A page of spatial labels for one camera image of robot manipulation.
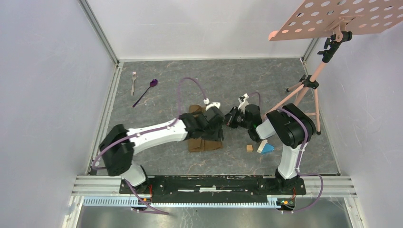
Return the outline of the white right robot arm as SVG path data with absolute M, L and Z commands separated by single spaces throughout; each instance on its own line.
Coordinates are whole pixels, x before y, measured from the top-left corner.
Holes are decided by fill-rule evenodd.
M 317 132 L 314 122 L 293 103 L 260 116 L 260 107 L 248 104 L 243 109 L 233 107 L 225 115 L 230 128 L 245 128 L 251 140 L 261 142 L 277 135 L 283 143 L 280 165 L 275 172 L 277 192 L 286 194 L 300 178 L 300 160 L 312 135 Z

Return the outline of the pink music stand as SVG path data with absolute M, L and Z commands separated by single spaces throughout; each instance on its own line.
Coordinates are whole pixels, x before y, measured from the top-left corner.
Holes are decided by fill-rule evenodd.
M 274 106 L 277 109 L 293 95 L 298 105 L 312 89 L 315 99 L 317 134 L 321 134 L 317 78 L 340 46 L 358 35 L 378 34 L 403 20 L 401 0 L 305 0 L 284 25 L 269 34 L 269 41 L 311 39 L 302 62 L 306 75 L 287 88 L 290 94 Z

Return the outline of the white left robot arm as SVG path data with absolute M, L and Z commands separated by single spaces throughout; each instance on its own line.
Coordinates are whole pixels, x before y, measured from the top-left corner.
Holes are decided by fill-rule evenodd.
M 149 189 L 149 180 L 141 165 L 133 157 L 149 148 L 165 143 L 189 139 L 223 140 L 224 114 L 212 106 L 200 114 L 183 113 L 168 122 L 126 129 L 123 124 L 114 126 L 99 145 L 98 159 L 104 162 L 108 176 L 120 176 L 129 181 L 137 193 Z

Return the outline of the silver fork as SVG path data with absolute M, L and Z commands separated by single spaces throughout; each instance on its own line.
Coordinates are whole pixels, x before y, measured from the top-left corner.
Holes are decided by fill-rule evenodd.
M 137 79 L 137 73 L 135 71 L 133 71 L 132 72 L 131 96 L 134 96 L 136 79 Z

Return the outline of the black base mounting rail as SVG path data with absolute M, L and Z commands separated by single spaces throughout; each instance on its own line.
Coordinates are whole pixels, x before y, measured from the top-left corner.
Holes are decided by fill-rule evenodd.
M 153 203 L 263 203 L 267 196 L 306 195 L 302 178 L 263 175 L 156 175 L 135 187 Z

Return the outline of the brown cloth napkin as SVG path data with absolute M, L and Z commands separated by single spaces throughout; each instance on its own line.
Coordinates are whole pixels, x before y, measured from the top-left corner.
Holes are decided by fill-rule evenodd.
M 189 112 L 195 117 L 198 114 L 205 112 L 205 107 L 200 105 L 190 105 Z M 205 152 L 223 149 L 223 143 L 221 141 L 208 141 L 205 139 L 189 139 L 188 140 L 188 150 L 189 152 Z

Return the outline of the blue wooden triangle block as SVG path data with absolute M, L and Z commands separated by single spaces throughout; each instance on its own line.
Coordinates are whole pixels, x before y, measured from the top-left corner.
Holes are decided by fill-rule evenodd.
M 263 149 L 261 150 L 261 154 L 270 153 L 274 150 L 274 147 L 270 144 L 265 144 Z

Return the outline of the small tan wooden cube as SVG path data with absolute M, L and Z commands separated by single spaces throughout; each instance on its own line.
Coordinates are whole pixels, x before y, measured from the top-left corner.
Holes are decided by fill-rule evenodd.
M 246 151 L 247 152 L 253 152 L 253 145 L 247 145 L 246 146 Z

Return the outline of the purple metallic spoon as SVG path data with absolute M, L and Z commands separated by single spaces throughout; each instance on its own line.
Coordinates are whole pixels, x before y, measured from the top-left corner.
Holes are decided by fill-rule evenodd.
M 136 105 L 141 101 L 141 99 L 147 94 L 147 92 L 158 85 L 158 80 L 153 79 L 150 81 L 148 88 L 143 92 L 143 94 L 137 99 L 137 101 L 132 105 L 132 108 L 136 107 Z

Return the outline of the cream wooden block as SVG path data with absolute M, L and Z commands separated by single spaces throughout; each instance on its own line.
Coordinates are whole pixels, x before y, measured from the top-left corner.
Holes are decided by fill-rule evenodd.
M 267 140 L 262 140 L 262 141 L 260 142 L 260 145 L 259 145 L 259 147 L 258 147 L 258 149 L 257 149 L 257 152 L 258 152 L 258 153 L 263 153 L 264 148 L 265 148 L 267 142 L 268 142 Z

